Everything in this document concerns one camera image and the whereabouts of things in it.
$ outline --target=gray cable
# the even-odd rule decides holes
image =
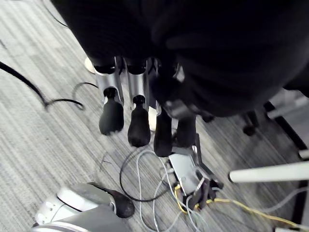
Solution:
[[[152,155],[155,155],[157,157],[157,155],[153,152],[153,151],[150,151],[150,150],[144,150],[142,152],[140,152],[138,154],[138,158],[136,160],[136,167],[137,167],[137,175],[138,175],[138,180],[139,180],[139,188],[140,188],[140,199],[141,199],[141,183],[140,183],[140,168],[139,168],[139,161],[140,161],[140,158],[143,156],[143,155],[146,155],[146,154],[152,154]],[[166,173],[163,175],[162,179],[164,179],[166,177],[166,175],[168,175],[168,171],[166,170]],[[157,188],[156,188],[156,193],[155,195],[157,195],[157,192],[159,190],[159,188],[161,187],[162,185],[162,179],[160,180]],[[176,224],[176,221],[178,220],[179,216],[181,215],[181,211],[177,214],[177,216],[175,217],[173,223],[171,224],[171,226],[169,228],[167,228],[165,231],[162,231],[162,232],[169,232]],[[155,231],[153,230],[152,228],[148,227],[146,225],[146,223],[144,222],[143,218],[142,218],[142,214],[141,214],[141,202],[140,202],[140,221],[141,223],[143,224],[143,226],[145,227],[145,229],[149,232],[160,232],[158,229]]]
[[[305,192],[305,191],[308,191],[309,190],[309,187],[303,187],[303,188],[298,188],[298,189],[295,189],[294,191],[292,191],[289,195],[287,195],[281,202],[279,202],[278,204],[270,207],[270,208],[264,208],[264,209],[257,209],[255,208],[256,210],[259,210],[263,213],[270,213],[270,212],[273,212],[281,207],[283,207],[286,203],[288,203],[295,195],[301,193],[301,192]]]
[[[187,200],[186,200],[185,205],[186,205],[187,209],[189,208],[189,200],[190,200],[191,198],[192,198],[192,196],[189,196],[189,197],[187,198]],[[195,228],[196,232],[201,232],[201,231],[199,230],[199,228],[198,228],[198,227],[195,225],[195,223],[193,222],[193,219],[192,219],[192,217],[191,217],[191,213],[190,213],[189,210],[188,210],[188,216],[189,216],[190,221],[191,221],[191,224],[192,224],[193,227]]]

